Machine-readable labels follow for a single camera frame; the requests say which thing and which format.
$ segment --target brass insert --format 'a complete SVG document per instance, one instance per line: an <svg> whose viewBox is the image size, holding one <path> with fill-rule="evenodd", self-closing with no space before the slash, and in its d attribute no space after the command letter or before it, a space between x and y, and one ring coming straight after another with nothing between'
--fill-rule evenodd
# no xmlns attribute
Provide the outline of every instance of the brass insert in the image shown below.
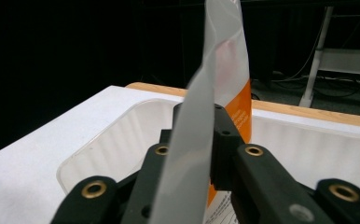
<svg viewBox="0 0 360 224"><path fill-rule="evenodd" d="M89 182L82 191L81 194L84 198L92 199L97 198L105 193L107 185L102 180L95 180Z"/></svg>
<svg viewBox="0 0 360 224"><path fill-rule="evenodd" d="M261 156L264 151L259 147L247 147L245 151L251 156Z"/></svg>
<svg viewBox="0 0 360 224"><path fill-rule="evenodd" d="M161 156L166 156L168 154L168 148L167 147L157 147L156 153Z"/></svg>
<svg viewBox="0 0 360 224"><path fill-rule="evenodd" d="M356 191L344 185L334 184L331 185L328 189L329 191L331 191L332 194L334 194L338 198L341 198L342 200L345 200L350 203L355 203L360 198L360 196L358 196L358 193Z"/></svg>

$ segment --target wooden edge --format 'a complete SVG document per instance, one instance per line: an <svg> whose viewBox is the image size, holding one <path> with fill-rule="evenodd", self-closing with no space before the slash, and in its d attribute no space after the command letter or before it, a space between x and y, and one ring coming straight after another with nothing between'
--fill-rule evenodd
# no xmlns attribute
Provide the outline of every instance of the wooden edge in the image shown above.
<svg viewBox="0 0 360 224"><path fill-rule="evenodd" d="M148 84L143 82L134 82L126 86L126 88L136 89L141 91L153 91L159 93L165 93L176 96L186 96L187 90L174 88L174 87L166 87L154 84ZM306 108L296 105L282 105L265 101L252 101L253 109L266 110L276 113L295 115L310 119L322 119L337 123L351 124L360 126L360 116L351 115L351 114L343 114L339 112L332 112L326 110L312 109Z"/></svg>

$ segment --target white plastic container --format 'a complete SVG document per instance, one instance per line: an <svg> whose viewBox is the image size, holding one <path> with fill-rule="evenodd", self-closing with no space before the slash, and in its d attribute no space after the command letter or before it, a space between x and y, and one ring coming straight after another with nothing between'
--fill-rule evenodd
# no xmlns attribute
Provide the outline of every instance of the white plastic container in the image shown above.
<svg viewBox="0 0 360 224"><path fill-rule="evenodd" d="M159 141L160 130L172 128L176 104L152 99L131 107L61 164L57 178L64 192L89 176L120 181L140 169L148 148ZM329 128L336 124L328 121L306 119L305 124L305 118L262 112L253 112L251 142L266 147L298 182L315 188L320 179L340 178L360 188L357 127L352 131L353 126L342 125L347 130L341 131Z"/></svg>

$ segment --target black background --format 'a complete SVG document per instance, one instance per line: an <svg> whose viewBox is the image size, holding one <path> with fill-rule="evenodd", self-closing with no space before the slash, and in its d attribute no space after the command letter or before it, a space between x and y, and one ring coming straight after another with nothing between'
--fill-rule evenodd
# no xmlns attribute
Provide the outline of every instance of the black background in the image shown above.
<svg viewBox="0 0 360 224"><path fill-rule="evenodd" d="M109 85L186 87L201 64L204 13L178 4L0 2L0 149ZM360 13L360 5L336 11ZM321 6L244 7L252 77L269 79L273 69L296 73L323 12ZM359 20L332 20L326 45L342 47ZM360 49L360 25L346 47Z"/></svg>

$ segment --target clear plastic bag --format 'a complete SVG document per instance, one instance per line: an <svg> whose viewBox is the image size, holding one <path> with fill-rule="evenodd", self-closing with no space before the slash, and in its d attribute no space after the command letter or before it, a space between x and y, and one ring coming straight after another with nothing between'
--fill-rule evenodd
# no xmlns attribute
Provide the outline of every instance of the clear plastic bag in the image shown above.
<svg viewBox="0 0 360 224"><path fill-rule="evenodd" d="M251 137L248 56L238 0L207 0L202 65L191 80L173 128L151 223L215 222L205 217L226 200L209 192L214 103L226 108L242 138Z"/></svg>

